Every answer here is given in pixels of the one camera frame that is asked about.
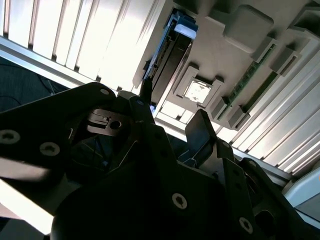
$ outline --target blue component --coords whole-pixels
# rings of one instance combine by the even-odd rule
[[[190,39],[195,39],[197,36],[198,26],[196,25],[196,21],[192,18],[182,15],[180,12],[177,12],[177,23],[175,25],[174,30],[177,33],[185,35]]]
[[[183,13],[177,11],[175,14],[172,14],[161,37],[159,45],[156,47],[155,53],[150,61],[148,69],[145,71],[142,80],[147,79],[151,70],[154,67],[158,54],[162,45],[165,42],[165,39],[169,33],[169,30],[174,27],[174,31],[179,34],[182,34],[192,40],[194,40],[197,36],[198,26],[196,25],[196,21],[189,16],[184,15]]]
[[[151,110],[151,113],[154,113],[154,112],[155,112],[155,110],[156,110],[156,107],[155,107],[155,106],[153,106],[153,105],[150,105],[150,110]]]

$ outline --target bolt head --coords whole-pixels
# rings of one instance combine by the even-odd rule
[[[251,223],[244,217],[239,218],[240,226],[248,233],[252,234],[254,232],[254,228],[252,227]]]
[[[54,157],[60,153],[60,147],[54,142],[44,142],[39,149],[43,155],[48,157]]]
[[[180,193],[174,193],[172,195],[172,201],[173,201],[173,204],[181,210],[186,209],[188,206],[186,198]]]
[[[0,144],[15,144],[19,142],[20,134],[11,129],[0,130]]]

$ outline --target white slatted panel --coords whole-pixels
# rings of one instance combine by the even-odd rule
[[[8,37],[25,48],[29,44],[33,4],[33,0],[10,0]]]
[[[76,66],[78,54],[81,48],[81,43],[86,32],[87,22],[89,19],[92,4],[93,0],[83,0],[80,6],[79,16],[76,22],[76,27],[74,29],[72,42],[70,44],[70,49],[65,64],[69,69],[72,70]]]
[[[121,7],[126,7],[126,1],[100,0],[93,3],[92,15],[88,22],[77,63],[79,73],[88,78],[95,80],[98,75]]]
[[[320,80],[320,68],[318,69],[318,79]],[[257,158],[266,157],[273,151],[283,140],[288,140],[288,137],[297,130],[305,121],[314,115],[315,111],[318,111],[320,105],[312,103],[320,103],[320,85],[313,88],[294,108],[285,115],[285,117],[279,121],[279,123],[270,130],[253,148],[249,151],[249,154],[256,156]],[[314,126],[314,131],[320,128],[320,125]],[[274,163],[275,160],[270,158],[265,160],[268,163]]]
[[[0,0],[0,36],[4,35],[5,12],[6,12],[6,0]]]
[[[38,1],[33,51],[51,59],[54,51],[63,0]]]
[[[80,9],[80,0],[64,0],[61,26],[57,35],[56,62],[65,65]]]
[[[107,86],[113,89],[124,86],[124,90],[127,91],[132,89],[133,84],[124,85],[124,82],[133,78],[138,65],[132,63],[138,62],[137,59],[141,59],[144,52],[145,47],[139,54],[137,43],[144,34],[145,24],[148,24],[147,18],[153,3],[153,0],[130,0],[128,2],[124,17],[114,30],[99,72],[101,82]]]

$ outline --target gray plastic part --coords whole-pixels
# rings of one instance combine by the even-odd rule
[[[182,97],[185,93],[185,90],[187,89],[190,81],[192,78],[195,78],[197,74],[199,73],[199,70],[193,66],[189,66],[187,70],[185,71],[185,74],[180,80],[180,83],[176,87],[176,89],[173,92],[173,95],[178,95]]]
[[[259,63],[273,44],[277,45],[277,40],[270,36],[266,36],[257,50],[252,54],[251,58]]]
[[[230,14],[212,8],[205,18],[224,28],[230,18]]]
[[[245,125],[245,123],[250,119],[250,117],[251,117],[250,114],[246,113],[244,117],[239,121],[239,123],[235,126],[235,129],[236,130],[241,129]]]
[[[217,99],[217,101],[218,100],[219,100],[218,104],[215,106],[215,108],[211,112],[211,116],[214,120],[216,120],[219,117],[219,115],[227,106],[226,100],[223,97],[220,97],[219,99]]]
[[[301,55],[296,51],[285,47],[283,51],[281,51],[281,53],[277,56],[270,68],[277,74],[285,76],[296,64],[300,56]]]
[[[219,92],[221,90],[221,86],[223,86],[224,84],[225,84],[225,82],[222,77],[216,76],[214,78],[211,90],[202,104],[203,107],[206,108],[210,103],[213,103],[215,101],[215,99],[219,95]]]
[[[243,119],[246,113],[240,106],[235,106],[236,110],[232,117],[228,120],[228,123],[232,129],[235,129],[238,123]]]
[[[223,36],[232,45],[251,54],[263,42],[274,21],[250,5],[240,5],[230,15]]]

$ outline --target rectangular slot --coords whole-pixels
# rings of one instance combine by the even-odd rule
[[[224,114],[227,112],[228,108],[231,106],[233,101],[237,98],[237,96],[242,92],[242,90],[245,88],[245,86],[248,84],[248,82],[251,80],[253,75],[257,72],[259,67],[266,61],[266,59],[270,56],[272,51],[275,49],[276,45],[272,44],[269,50],[265,53],[263,58],[260,60],[260,62],[253,61],[248,69],[245,71],[244,75],[241,77],[240,81],[237,83],[237,85],[232,90],[231,94],[228,97],[228,104],[225,107],[225,109],[222,111],[222,113],[218,116],[218,120],[221,120],[221,118],[224,116]]]
[[[293,56],[291,60],[288,62],[288,64],[283,68],[280,75],[285,75],[285,72],[288,70],[288,68],[291,66],[291,64],[297,59],[296,56]]]
[[[243,107],[245,112],[248,112],[251,107],[256,103],[256,101],[261,97],[261,95],[269,88],[269,86],[274,82],[278,74],[276,72],[271,72],[262,85],[253,94],[247,104]]]

